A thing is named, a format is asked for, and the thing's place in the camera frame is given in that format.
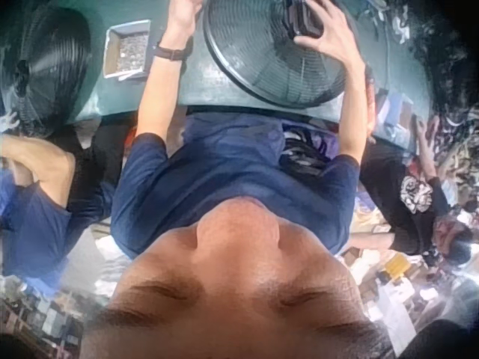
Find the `round black fan cover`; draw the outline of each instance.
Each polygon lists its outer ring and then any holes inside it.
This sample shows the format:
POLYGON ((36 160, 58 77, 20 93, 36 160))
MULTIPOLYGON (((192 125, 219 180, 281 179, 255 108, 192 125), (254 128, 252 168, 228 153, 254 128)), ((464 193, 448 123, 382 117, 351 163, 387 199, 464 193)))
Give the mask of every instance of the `round black fan cover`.
POLYGON ((284 0, 209 0, 210 51, 233 80, 267 102, 307 108, 334 99, 344 90, 342 65, 297 46, 284 12, 284 0))
POLYGON ((1 65, 1 96, 22 134, 45 138, 75 105, 91 56, 88 23, 75 10, 42 6, 14 35, 1 65))

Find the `blue shirt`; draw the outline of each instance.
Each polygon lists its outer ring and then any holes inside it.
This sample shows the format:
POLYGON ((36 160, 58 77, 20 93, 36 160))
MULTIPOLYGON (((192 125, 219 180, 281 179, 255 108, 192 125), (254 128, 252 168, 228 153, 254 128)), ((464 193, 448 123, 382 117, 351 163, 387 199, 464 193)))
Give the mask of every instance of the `blue shirt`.
POLYGON ((337 156, 320 177, 288 173, 278 163, 281 121, 249 114, 196 114, 183 137, 170 159, 158 136, 135 139, 112 207, 112 235, 129 257, 239 196, 308 228, 333 254, 347 242, 359 180, 353 158, 337 156))

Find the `green table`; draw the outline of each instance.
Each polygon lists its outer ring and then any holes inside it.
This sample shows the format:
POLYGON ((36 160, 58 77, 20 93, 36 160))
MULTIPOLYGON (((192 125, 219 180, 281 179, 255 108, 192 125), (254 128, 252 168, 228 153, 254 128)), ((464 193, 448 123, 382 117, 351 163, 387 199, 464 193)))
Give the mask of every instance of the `green table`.
MULTIPOLYGON (((77 103, 73 120, 84 120, 107 114, 138 109, 145 80, 104 79, 102 73, 103 50, 106 31, 113 25, 151 20, 149 48, 165 30, 168 0, 54 0, 54 4, 79 10, 91 27, 92 62, 77 103)), ((365 0, 343 0, 352 16, 364 8, 365 0)), ((376 88, 388 88, 406 94, 414 102, 416 114, 427 118, 430 111, 430 90, 422 65, 414 59, 406 45, 389 41, 389 70, 386 66, 387 46, 385 32, 379 24, 379 39, 374 36, 374 26, 363 16, 356 22, 358 43, 366 62, 373 68, 376 88)), ((211 56, 204 39, 202 17, 194 37, 194 51, 186 62, 181 77, 179 103, 181 105, 222 105, 288 111, 308 115, 312 122, 326 120, 337 123, 341 113, 342 96, 316 108, 290 110, 263 102, 246 93, 222 72, 211 56)), ((376 135, 405 149, 414 151, 415 141, 409 132, 398 128, 380 126, 376 135)))

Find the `person in blue shirt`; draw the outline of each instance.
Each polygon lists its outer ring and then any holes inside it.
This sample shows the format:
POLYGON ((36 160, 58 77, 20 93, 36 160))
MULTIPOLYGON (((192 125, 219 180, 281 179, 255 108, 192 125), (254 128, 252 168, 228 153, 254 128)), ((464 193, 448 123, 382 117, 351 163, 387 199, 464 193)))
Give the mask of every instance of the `person in blue shirt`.
POLYGON ((110 216, 129 122, 104 117, 86 150, 73 126, 47 140, 1 135, 1 156, 14 174, 1 178, 3 275, 58 286, 83 231, 110 216))
MULTIPOLYGON (((159 46, 184 49, 201 0, 172 0, 159 46)), ((112 208, 134 261, 90 324, 83 358, 377 358, 384 331, 334 254, 348 240, 367 140, 365 65, 344 14, 308 1, 324 24, 298 46, 344 64, 340 154, 319 177, 278 163, 281 121, 195 114, 171 158, 165 139, 181 61, 155 58, 112 208)))

